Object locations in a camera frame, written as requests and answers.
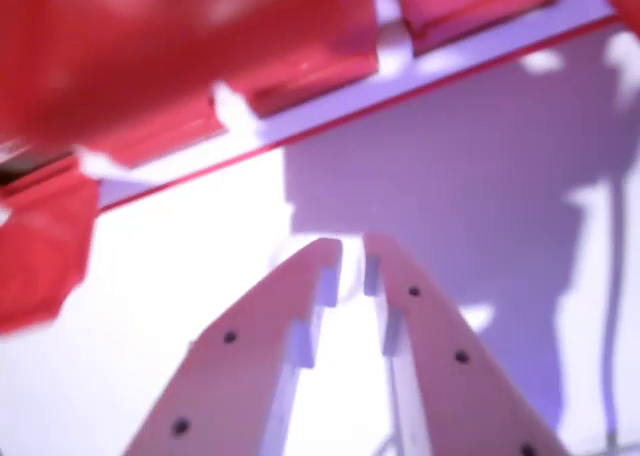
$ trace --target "small black dot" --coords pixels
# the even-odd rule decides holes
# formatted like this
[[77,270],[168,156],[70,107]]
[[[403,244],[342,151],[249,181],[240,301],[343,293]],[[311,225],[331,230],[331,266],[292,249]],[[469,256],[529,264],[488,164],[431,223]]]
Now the small black dot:
[[224,333],[225,344],[231,344],[236,339],[238,339],[238,334],[235,331],[227,331],[226,333]]
[[189,431],[190,427],[191,423],[187,418],[178,418],[173,422],[173,427],[171,429],[173,431],[173,435],[178,437]]
[[525,443],[520,446],[520,454],[522,456],[537,456],[536,449],[531,446],[529,443]]
[[462,349],[460,349],[459,351],[456,351],[454,358],[460,364],[467,364],[469,362],[469,355],[467,354],[466,351]]

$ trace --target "red edge trim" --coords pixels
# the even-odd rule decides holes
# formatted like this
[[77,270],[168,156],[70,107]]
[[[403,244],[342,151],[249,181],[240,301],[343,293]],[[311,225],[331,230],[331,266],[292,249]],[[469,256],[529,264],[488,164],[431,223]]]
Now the red edge trim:
[[561,42],[570,40],[570,39],[574,39],[578,36],[582,36],[584,34],[590,33],[592,31],[604,28],[606,26],[609,26],[610,24],[613,23],[617,23],[620,21],[620,18],[617,15],[612,15],[612,16],[606,16],[602,19],[599,19],[597,21],[593,21],[591,23],[587,23],[584,24],[582,26],[577,26],[569,31],[566,31],[562,34],[558,34],[556,36],[552,36],[550,38],[544,39],[542,41],[539,41],[537,43],[533,43],[529,46],[525,46],[523,48],[520,49],[516,49],[515,51],[512,51],[510,53],[506,53],[503,54],[502,56],[498,56],[494,59],[491,59],[489,61],[486,61],[484,63],[480,63],[476,66],[473,66],[471,68],[468,68],[464,71],[460,71],[458,73],[452,74],[450,76],[444,77],[438,81],[435,81],[433,83],[428,83],[424,86],[421,86],[419,88],[416,89],[412,89],[410,91],[407,91],[405,93],[399,94],[397,96],[392,96],[389,99],[385,99],[384,101],[381,101],[379,103],[373,104],[372,106],[368,106],[366,108],[360,109],[354,113],[348,114],[346,116],[342,116],[338,119],[334,119],[331,121],[327,121],[324,124],[321,124],[319,126],[316,126],[315,128],[311,128],[308,129],[306,131],[303,131],[301,133],[297,133],[291,136],[288,136],[286,138],[283,138],[279,141],[276,141],[274,143],[271,144],[267,144],[265,146],[262,146],[258,149],[255,149],[253,151],[249,151],[247,153],[241,154],[239,156],[236,156],[234,158],[228,159],[226,161],[223,161],[221,163],[217,163],[214,164],[213,166],[209,166],[208,168],[204,168],[201,169],[199,171],[196,171],[194,173],[188,174],[186,176],[182,176],[180,178],[174,179],[173,181],[169,181],[168,183],[164,183],[161,184],[160,186],[156,186],[155,188],[151,188],[148,189],[147,191],[143,191],[141,193],[135,194],[133,196],[130,196],[128,198],[125,199],[121,199],[119,201],[116,201],[114,203],[108,204],[106,206],[104,206],[103,208],[100,209],[100,214],[102,213],[106,213],[107,211],[111,211],[112,209],[116,209],[119,208],[120,206],[124,206],[126,204],[129,203],[133,203],[134,201],[137,201],[139,199],[145,198],[147,196],[150,196],[152,194],[155,193],[159,193],[160,191],[164,191],[165,189],[169,189],[172,188],[174,186],[178,186],[182,183],[186,183],[187,181],[191,181],[192,179],[196,179],[199,178],[201,176],[207,175],[209,173],[212,173],[214,171],[218,171],[220,169],[224,169],[227,168],[231,165],[240,163],[242,161],[246,161],[250,158],[253,158],[255,156],[259,156],[261,154],[264,154],[268,151],[271,151],[273,149],[277,149],[277,148],[281,148],[283,146],[287,146],[289,144],[295,144],[298,143],[300,141],[303,141],[307,138],[310,138],[312,136],[315,136],[318,133],[321,133],[322,131],[326,131],[330,128],[339,126],[341,124],[345,124],[348,123],[350,121],[353,121],[354,119],[357,118],[361,118],[369,113],[372,113],[374,111],[379,111],[380,109],[386,108],[387,106],[391,106],[394,104],[398,104],[401,103],[402,101],[406,101],[407,99],[411,99],[414,98],[416,96],[419,96],[421,94],[426,93],[427,91],[431,91],[434,89],[437,89],[441,86],[444,86],[445,84],[449,84],[455,81],[458,81],[460,79],[472,76],[476,73],[479,73],[481,71],[485,71],[487,69],[491,69],[495,66],[498,66],[500,64],[504,64],[504,63],[508,63],[510,61],[513,61],[514,59],[520,58],[522,56],[525,56],[533,51],[538,51],[540,49],[543,48],[547,48],[549,46],[555,46],[557,44],[560,44]]

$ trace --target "pink plastic arm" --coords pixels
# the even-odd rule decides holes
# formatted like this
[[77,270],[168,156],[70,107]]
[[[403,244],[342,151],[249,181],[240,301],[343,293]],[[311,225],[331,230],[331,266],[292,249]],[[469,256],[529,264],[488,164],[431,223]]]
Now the pink plastic arm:
[[341,255],[339,241],[314,241],[211,324],[126,455],[281,454],[299,368],[313,367],[323,306],[337,302]]
[[457,307],[389,238],[364,236],[406,456],[567,454]]

